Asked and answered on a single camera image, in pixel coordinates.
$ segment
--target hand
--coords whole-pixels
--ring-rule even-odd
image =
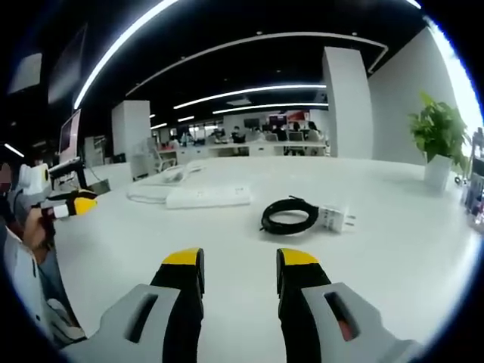
[[[43,261],[42,256],[45,258],[47,253],[46,248],[42,245],[45,241],[46,233],[41,223],[42,212],[40,208],[32,208],[27,216],[25,222],[25,230],[23,231],[23,243],[29,247],[36,255],[37,262]]]

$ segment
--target power strip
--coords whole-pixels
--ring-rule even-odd
[[[320,206],[317,223],[330,231],[341,233],[355,227],[355,216],[349,216],[345,212],[332,206]]]
[[[210,208],[215,206],[242,206],[252,200],[246,186],[219,186],[206,188],[175,188],[166,198],[167,209]]]

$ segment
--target green plant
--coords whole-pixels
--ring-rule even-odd
[[[435,155],[450,157],[455,165],[465,170],[467,158],[462,154],[462,145],[471,142],[466,125],[457,109],[445,102],[435,102],[424,92],[420,97],[425,108],[420,114],[410,114],[410,131],[418,150],[429,163]]]

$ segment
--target black cable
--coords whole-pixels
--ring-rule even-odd
[[[271,219],[276,213],[288,210],[300,210],[308,214],[307,220],[299,223],[280,223]],[[262,214],[261,231],[271,234],[295,234],[311,228],[319,217],[319,208],[304,201],[304,199],[289,196],[288,199],[278,200],[268,206]]]

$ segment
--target white tabletop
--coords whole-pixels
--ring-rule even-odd
[[[133,185],[153,183],[156,175],[101,195],[85,216],[56,222],[60,273],[88,337],[106,309],[136,284],[149,284],[169,253],[189,247],[205,251],[199,362],[285,361],[275,286],[280,247],[317,257],[333,282],[380,310],[387,329],[422,343],[445,324],[471,276],[480,240],[465,223],[460,189],[449,182],[445,195],[430,194],[421,166],[323,157],[196,163],[206,168],[187,187],[247,183],[253,203],[166,210],[125,198]],[[356,229],[296,236],[259,231],[264,208],[289,194],[349,207]]]
[[[212,144],[212,145],[204,145],[204,146],[190,146],[190,147],[178,147],[176,149],[166,149],[160,150],[159,154],[168,154],[168,153],[175,153],[177,150],[193,150],[193,149],[230,149],[233,147],[251,147],[251,146],[259,146],[259,147],[326,147],[323,142],[309,142],[309,141],[251,141],[251,142],[244,142],[243,144]]]

